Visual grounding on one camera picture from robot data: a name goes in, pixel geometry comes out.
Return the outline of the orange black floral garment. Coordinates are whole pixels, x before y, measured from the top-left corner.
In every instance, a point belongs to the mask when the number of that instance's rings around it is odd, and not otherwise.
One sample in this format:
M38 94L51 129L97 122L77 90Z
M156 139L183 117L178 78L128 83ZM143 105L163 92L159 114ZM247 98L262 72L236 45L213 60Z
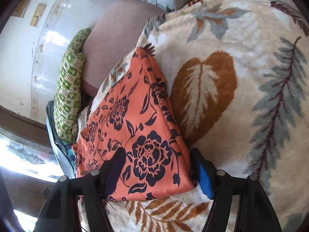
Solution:
M111 200L152 200L193 189L190 157L173 116L166 80L154 56L135 50L130 68L90 114L73 145L76 175L126 152Z

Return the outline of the grey blue cloth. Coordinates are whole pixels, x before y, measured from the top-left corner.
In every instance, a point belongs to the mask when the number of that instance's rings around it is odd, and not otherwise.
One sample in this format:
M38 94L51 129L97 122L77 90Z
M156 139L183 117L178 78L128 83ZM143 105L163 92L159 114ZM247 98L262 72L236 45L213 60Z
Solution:
M51 143L52 150L56 157L58 164L60 165L63 174L69 179L74 179L76 177L75 166L72 165L68 158L68 154L65 148L65 142L59 138L55 130L54 123L54 101L48 102L46 106L46 125L48 130L48 135Z

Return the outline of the teal navy striped cloth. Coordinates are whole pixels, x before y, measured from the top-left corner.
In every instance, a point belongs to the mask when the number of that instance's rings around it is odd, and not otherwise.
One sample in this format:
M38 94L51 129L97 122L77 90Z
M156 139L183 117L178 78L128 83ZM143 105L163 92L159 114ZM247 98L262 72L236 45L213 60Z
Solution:
M72 145L65 142L65 148L66 148L66 152L68 154L68 158L69 158L70 162L72 163L73 166L75 166L76 156L75 156L75 153L72 149Z

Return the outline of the green white patterned pillow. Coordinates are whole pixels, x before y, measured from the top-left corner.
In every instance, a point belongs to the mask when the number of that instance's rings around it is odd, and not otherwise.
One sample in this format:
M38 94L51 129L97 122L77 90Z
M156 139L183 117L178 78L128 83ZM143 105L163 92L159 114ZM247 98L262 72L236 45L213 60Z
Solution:
M74 140L81 108L81 77L85 63L81 50L90 33L90 28L77 32L69 43L59 67L54 97L54 123L58 137L67 143Z

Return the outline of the cream leaf pattern fleece blanket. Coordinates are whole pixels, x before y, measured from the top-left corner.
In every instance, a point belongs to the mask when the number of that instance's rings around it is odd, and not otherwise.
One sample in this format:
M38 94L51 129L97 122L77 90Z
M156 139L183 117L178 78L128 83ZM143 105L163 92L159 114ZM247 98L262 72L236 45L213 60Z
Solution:
M193 0L148 21L188 148L256 176L283 231L308 231L308 24L291 0Z

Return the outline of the pink quilted cushion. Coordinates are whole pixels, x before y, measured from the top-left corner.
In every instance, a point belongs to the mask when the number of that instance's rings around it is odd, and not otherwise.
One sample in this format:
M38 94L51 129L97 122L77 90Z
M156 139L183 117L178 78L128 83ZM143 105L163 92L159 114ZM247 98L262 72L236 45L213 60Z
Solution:
M112 68L135 48L147 21L164 13L144 1L116 0L96 23L82 48L82 91L95 97Z

